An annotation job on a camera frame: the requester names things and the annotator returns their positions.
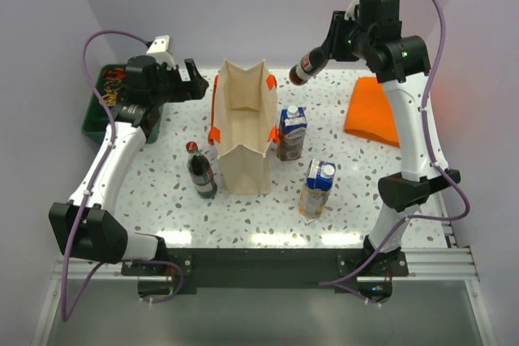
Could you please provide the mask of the beige canvas tote bag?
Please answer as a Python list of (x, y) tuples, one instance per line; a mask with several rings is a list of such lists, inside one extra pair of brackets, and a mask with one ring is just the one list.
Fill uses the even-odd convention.
[(270, 192), (268, 151), (278, 141), (277, 106), (277, 79), (266, 61), (244, 69), (224, 60), (213, 85), (208, 142), (217, 150), (226, 192)]

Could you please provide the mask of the purple juice carton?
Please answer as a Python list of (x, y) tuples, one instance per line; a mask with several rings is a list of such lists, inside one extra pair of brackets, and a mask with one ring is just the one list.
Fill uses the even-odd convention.
[(281, 111), (277, 156), (281, 161), (297, 160), (302, 155), (307, 134), (307, 117), (303, 107), (290, 105)]

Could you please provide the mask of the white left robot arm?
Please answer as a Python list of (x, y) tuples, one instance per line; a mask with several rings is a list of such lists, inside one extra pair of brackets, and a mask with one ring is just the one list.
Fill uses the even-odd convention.
[(139, 260), (150, 275), (159, 275), (167, 268), (168, 255), (161, 250), (163, 239), (129, 233), (116, 219), (115, 206), (137, 152), (160, 121), (161, 107), (200, 100), (208, 89), (194, 59), (187, 58), (184, 63), (187, 80), (182, 79), (177, 66), (158, 62), (150, 55), (127, 62), (95, 160), (69, 199), (49, 209), (49, 222), (64, 257), (111, 264)]

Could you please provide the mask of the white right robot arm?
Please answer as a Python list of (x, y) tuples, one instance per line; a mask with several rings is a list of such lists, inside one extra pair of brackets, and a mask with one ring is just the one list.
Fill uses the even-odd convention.
[(461, 180), (443, 155), (433, 112), (425, 103), (432, 77), (427, 45), (419, 36), (402, 36), (399, 11), (400, 0), (352, 0), (347, 11), (333, 13), (323, 44), (332, 60), (366, 63), (382, 86), (397, 128), (401, 170), (378, 181), (383, 206), (366, 238), (371, 249), (361, 256), (363, 270), (373, 276), (389, 267), (388, 253), (401, 248), (419, 207)]

